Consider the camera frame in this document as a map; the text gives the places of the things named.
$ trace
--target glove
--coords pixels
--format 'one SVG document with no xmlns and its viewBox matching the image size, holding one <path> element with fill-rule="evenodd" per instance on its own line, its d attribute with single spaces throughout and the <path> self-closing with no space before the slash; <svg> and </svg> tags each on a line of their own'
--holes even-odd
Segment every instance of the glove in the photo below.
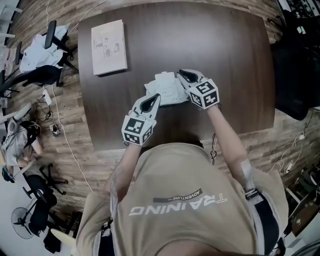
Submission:
<svg viewBox="0 0 320 256">
<path fill-rule="evenodd" d="M 180 80 L 191 102 L 197 107 L 205 110 L 219 103 L 218 87 L 212 79 L 206 78 L 201 72 L 180 69 L 176 77 Z"/>
<path fill-rule="evenodd" d="M 122 125 L 123 143 L 142 146 L 153 133 L 157 124 L 155 120 L 160 105 L 159 93 L 139 98 L 129 114 L 124 117 Z"/>
</svg>

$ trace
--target white booklet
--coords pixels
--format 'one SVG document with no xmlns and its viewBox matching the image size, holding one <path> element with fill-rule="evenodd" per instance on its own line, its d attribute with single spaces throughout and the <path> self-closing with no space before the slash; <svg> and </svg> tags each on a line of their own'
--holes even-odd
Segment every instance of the white booklet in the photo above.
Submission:
<svg viewBox="0 0 320 256">
<path fill-rule="evenodd" d="M 127 69 L 122 19 L 91 28 L 91 48 L 94 75 Z"/>
</svg>

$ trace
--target wooden floor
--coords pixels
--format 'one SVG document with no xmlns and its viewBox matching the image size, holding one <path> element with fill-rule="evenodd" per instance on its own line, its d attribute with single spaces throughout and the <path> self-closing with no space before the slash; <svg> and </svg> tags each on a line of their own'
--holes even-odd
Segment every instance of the wooden floor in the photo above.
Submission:
<svg viewBox="0 0 320 256">
<path fill-rule="evenodd" d="M 99 3 L 99 0 L 51 0 L 47 9 L 50 20 L 57 20 L 58 25 L 70 23 L 73 28 L 81 17 Z M 109 0 L 92 10 L 87 16 L 100 14 L 107 10 L 128 6 L 132 4 L 147 3 L 146 0 Z M 231 8 L 243 10 L 261 16 L 265 21 L 268 17 L 275 18 L 279 15 L 279 8 L 276 0 L 207 0 L 207 3 L 223 5 Z M 20 8 L 23 13 L 15 17 L 11 33 L 16 35 L 15 39 L 9 40 L 9 46 L 15 46 L 22 41 L 22 48 L 25 49 L 32 41 L 35 34 L 46 32 L 46 0 L 21 0 Z M 274 43 L 281 33 L 272 25 L 266 24 L 269 41 Z M 75 29 L 70 34 L 70 45 L 77 43 L 78 32 Z M 78 66 L 78 56 L 73 61 Z M 54 87 L 56 100 L 60 113 L 60 120 L 65 128 L 65 134 L 75 157 L 90 183 L 93 190 L 100 190 L 108 178 L 111 171 L 119 162 L 123 150 L 94 151 L 90 139 L 87 120 L 83 107 L 82 92 L 80 89 L 79 75 L 74 74 L 69 68 L 63 69 L 62 88 Z M 36 98 L 40 98 L 43 89 L 36 85 L 19 87 L 21 93 L 18 93 L 9 102 L 8 113 L 18 110 L 28 102 L 36 103 Z M 53 97 L 50 85 L 46 88 L 51 97 Z M 48 107 L 42 104 L 43 110 L 48 111 Z M 56 104 L 51 105 L 53 117 L 58 124 L 58 114 Z M 38 111 L 39 117 L 44 117 L 41 111 Z M 242 134 L 241 140 L 249 152 L 251 162 L 261 170 L 268 172 L 276 161 L 279 161 L 283 152 L 291 147 L 295 137 L 304 130 L 305 123 L 309 121 L 311 111 L 304 121 L 296 121 L 282 112 L 276 110 L 274 127 L 267 130 Z M 42 124 L 41 139 L 44 145 L 44 154 L 40 159 L 41 163 L 53 163 L 55 170 L 53 177 L 56 179 L 66 179 L 68 185 L 60 185 L 60 188 L 66 191 L 66 195 L 61 196 L 56 193 L 58 204 L 54 207 L 66 216 L 72 211 L 83 208 L 85 198 L 90 192 L 85 179 L 76 164 L 68 144 L 63 134 L 54 137 L 49 131 L 50 123 Z M 302 167 L 310 166 L 319 159 L 320 149 L 320 120 L 319 113 L 315 112 L 313 118 L 305 131 L 306 138 L 301 141 L 303 150 L 299 160 L 291 173 L 283 177 L 285 185 L 295 181 L 297 173 Z M 209 153 L 211 150 L 211 140 L 204 141 L 205 150 Z M 218 149 L 216 166 L 219 169 L 225 169 L 221 153 Z M 300 148 L 289 150 L 284 157 L 285 166 L 290 160 L 295 161 L 299 155 Z"/>
</svg>

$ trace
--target table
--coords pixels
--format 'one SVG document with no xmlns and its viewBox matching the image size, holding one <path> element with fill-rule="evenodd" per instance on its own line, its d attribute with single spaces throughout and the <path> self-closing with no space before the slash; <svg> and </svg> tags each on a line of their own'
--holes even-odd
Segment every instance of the table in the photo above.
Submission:
<svg viewBox="0 0 320 256">
<path fill-rule="evenodd" d="M 95 76 L 91 28 L 122 19 L 128 69 Z M 201 71 L 219 89 L 222 113 L 237 133 L 271 128 L 275 82 L 263 19 L 207 3 L 157 2 L 108 11 L 80 22 L 78 61 L 85 115 L 95 150 L 124 148 L 121 127 L 144 84 L 163 71 Z M 205 111 L 191 103 L 159 109 L 147 145 L 209 139 Z"/>
</svg>

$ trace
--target dark wooden table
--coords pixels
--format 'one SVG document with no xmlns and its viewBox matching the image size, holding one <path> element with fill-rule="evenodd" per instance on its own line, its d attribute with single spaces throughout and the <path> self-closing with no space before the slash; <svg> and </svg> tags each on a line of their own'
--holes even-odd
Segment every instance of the dark wooden table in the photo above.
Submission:
<svg viewBox="0 0 320 256">
<path fill-rule="evenodd" d="M 91 28 L 122 20 L 128 69 L 95 76 Z M 275 84 L 263 19 L 207 3 L 158 2 L 115 9 L 78 27 L 78 59 L 85 115 L 96 150 L 121 149 L 121 127 L 144 84 L 163 71 L 201 71 L 219 89 L 222 113 L 237 133 L 274 124 Z M 191 103 L 160 108 L 148 146 L 199 138 L 213 128 Z"/>
</svg>

